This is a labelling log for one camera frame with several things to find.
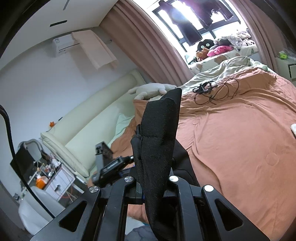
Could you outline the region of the black garment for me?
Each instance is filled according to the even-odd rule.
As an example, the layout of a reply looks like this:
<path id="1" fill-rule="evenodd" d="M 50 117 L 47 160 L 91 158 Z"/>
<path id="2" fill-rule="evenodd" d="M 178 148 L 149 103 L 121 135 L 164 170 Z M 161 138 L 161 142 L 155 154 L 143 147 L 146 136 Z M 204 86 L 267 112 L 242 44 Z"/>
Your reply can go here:
<path id="1" fill-rule="evenodd" d="M 148 102 L 131 140 L 145 212 L 158 240 L 200 240 L 191 186 L 199 186 L 188 152 L 176 140 L 182 90 Z"/>

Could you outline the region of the black hanging clothes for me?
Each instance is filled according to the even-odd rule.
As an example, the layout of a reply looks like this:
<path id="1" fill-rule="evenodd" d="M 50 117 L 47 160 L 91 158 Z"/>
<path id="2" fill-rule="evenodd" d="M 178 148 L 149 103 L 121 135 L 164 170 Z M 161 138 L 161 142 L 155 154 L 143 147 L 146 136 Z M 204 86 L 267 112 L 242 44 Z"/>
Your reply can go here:
<path id="1" fill-rule="evenodd" d="M 152 12 L 168 28 L 182 48 L 202 40 L 202 35 L 227 22 L 239 21 L 225 1 L 158 1 Z"/>

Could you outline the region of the cream padded headboard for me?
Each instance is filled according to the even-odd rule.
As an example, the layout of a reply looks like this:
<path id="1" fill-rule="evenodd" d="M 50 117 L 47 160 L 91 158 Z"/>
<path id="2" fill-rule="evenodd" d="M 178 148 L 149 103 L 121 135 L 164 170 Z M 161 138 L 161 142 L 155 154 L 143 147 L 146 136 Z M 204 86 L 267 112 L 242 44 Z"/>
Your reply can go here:
<path id="1" fill-rule="evenodd" d="M 72 173 L 87 181 L 95 170 L 95 145 L 110 143 L 115 136 L 118 117 L 134 115 L 134 95 L 128 90 L 144 85 L 134 69 L 97 91 L 63 116 L 41 141 Z"/>

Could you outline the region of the light green bed sheet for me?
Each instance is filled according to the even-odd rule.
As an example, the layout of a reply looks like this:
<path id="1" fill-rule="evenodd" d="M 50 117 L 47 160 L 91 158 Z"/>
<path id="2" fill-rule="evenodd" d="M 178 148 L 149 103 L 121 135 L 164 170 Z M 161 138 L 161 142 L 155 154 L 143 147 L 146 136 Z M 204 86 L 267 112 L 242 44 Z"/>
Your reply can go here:
<path id="1" fill-rule="evenodd" d="M 117 123 L 115 126 L 115 135 L 108 144 L 109 148 L 111 147 L 112 143 L 125 132 L 126 127 L 130 124 L 133 118 L 134 116 L 126 116 L 123 113 L 119 114 Z"/>

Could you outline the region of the white bedside cart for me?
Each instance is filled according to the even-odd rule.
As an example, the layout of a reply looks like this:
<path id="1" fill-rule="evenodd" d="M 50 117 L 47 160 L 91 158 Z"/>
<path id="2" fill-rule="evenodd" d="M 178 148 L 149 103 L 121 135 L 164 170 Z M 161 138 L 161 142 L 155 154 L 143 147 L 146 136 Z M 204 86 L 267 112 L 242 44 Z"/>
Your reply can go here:
<path id="1" fill-rule="evenodd" d="M 73 202 L 84 192 L 84 184 L 54 154 L 47 154 L 36 139 L 19 143 L 10 166 L 21 181 L 44 190 L 63 204 Z"/>

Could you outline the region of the white plush toy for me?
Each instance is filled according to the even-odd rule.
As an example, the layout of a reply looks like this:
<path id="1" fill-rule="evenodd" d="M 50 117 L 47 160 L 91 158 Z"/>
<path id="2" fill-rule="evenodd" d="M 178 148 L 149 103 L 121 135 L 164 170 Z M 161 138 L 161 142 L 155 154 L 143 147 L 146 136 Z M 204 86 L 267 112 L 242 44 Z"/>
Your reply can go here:
<path id="1" fill-rule="evenodd" d="M 128 94 L 135 94 L 136 96 L 134 99 L 137 100 L 149 100 L 159 95 L 165 95 L 167 92 L 175 88 L 177 87 L 171 84 L 148 83 L 128 90 Z"/>

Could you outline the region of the orange-brown bed blanket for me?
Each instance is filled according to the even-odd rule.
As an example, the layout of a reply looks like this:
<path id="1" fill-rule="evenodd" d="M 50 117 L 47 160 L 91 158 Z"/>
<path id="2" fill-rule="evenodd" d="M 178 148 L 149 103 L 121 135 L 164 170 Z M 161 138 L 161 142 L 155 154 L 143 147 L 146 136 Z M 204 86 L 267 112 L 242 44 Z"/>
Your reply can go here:
<path id="1" fill-rule="evenodd" d="M 295 240 L 295 86 L 247 69 L 182 95 L 177 140 L 212 185 L 270 240 Z"/>

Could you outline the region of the pink hanging towel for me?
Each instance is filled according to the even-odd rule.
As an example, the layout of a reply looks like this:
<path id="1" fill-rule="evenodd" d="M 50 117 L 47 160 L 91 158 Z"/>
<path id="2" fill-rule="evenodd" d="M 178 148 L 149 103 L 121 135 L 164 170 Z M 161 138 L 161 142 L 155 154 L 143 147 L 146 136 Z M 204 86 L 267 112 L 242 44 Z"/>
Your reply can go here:
<path id="1" fill-rule="evenodd" d="M 115 55 L 92 30 L 72 32 L 71 35 L 80 44 L 96 70 L 105 65 L 109 65 L 112 68 L 118 66 L 118 60 Z"/>

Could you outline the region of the pink curtain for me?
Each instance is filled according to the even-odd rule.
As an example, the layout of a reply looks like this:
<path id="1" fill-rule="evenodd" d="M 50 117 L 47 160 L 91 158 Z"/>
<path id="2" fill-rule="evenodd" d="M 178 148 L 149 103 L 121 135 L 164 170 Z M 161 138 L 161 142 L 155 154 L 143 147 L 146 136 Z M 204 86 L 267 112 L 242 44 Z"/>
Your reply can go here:
<path id="1" fill-rule="evenodd" d="M 268 1 L 231 1 L 254 37 L 261 61 L 278 70 L 276 54 L 295 46 L 295 33 L 276 21 L 281 8 Z M 182 85 L 193 77 L 177 49 L 134 1 L 118 1 L 100 24 L 119 48 L 153 82 Z"/>

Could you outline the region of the white air conditioner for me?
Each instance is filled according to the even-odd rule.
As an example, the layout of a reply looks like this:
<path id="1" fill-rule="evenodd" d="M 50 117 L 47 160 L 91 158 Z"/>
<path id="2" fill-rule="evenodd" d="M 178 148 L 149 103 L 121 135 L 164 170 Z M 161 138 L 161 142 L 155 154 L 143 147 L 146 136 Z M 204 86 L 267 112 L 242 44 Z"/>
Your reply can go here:
<path id="1" fill-rule="evenodd" d="M 72 34 L 57 37 L 53 39 L 52 44 L 56 57 L 65 54 L 80 45 L 78 41 L 73 38 Z"/>

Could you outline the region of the black round plush toy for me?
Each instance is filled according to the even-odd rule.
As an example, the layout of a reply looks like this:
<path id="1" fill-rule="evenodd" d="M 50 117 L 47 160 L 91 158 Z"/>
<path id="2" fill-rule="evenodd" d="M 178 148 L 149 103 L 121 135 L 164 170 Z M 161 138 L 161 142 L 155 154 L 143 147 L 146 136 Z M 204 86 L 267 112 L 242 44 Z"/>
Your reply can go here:
<path id="1" fill-rule="evenodd" d="M 214 46 L 214 41 L 211 39 L 205 39 L 200 41 L 197 46 L 197 51 L 202 51 L 204 48 L 210 49 Z"/>

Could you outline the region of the pink plush toy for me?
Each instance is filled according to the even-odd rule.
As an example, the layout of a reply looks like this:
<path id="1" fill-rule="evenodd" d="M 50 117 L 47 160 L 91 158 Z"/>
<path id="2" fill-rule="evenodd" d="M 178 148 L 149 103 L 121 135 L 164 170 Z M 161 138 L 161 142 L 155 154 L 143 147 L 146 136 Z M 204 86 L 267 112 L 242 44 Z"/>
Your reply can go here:
<path id="1" fill-rule="evenodd" d="M 226 52 L 229 52 L 232 50 L 233 50 L 233 47 L 231 47 L 231 46 L 218 46 L 215 49 L 209 50 L 209 52 L 207 53 L 207 56 L 213 57 L 213 56 L 216 56 L 216 55 L 219 55 L 222 53 L 226 53 Z"/>

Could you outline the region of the white nightstand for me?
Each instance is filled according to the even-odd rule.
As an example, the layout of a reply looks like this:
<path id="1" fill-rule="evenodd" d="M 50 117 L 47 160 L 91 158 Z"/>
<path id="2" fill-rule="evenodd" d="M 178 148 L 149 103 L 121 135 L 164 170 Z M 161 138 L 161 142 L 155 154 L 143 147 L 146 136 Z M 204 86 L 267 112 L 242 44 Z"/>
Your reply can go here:
<path id="1" fill-rule="evenodd" d="M 289 50 L 283 50 L 276 57 L 276 73 L 289 80 L 295 86 L 296 78 L 296 61 L 295 54 Z"/>

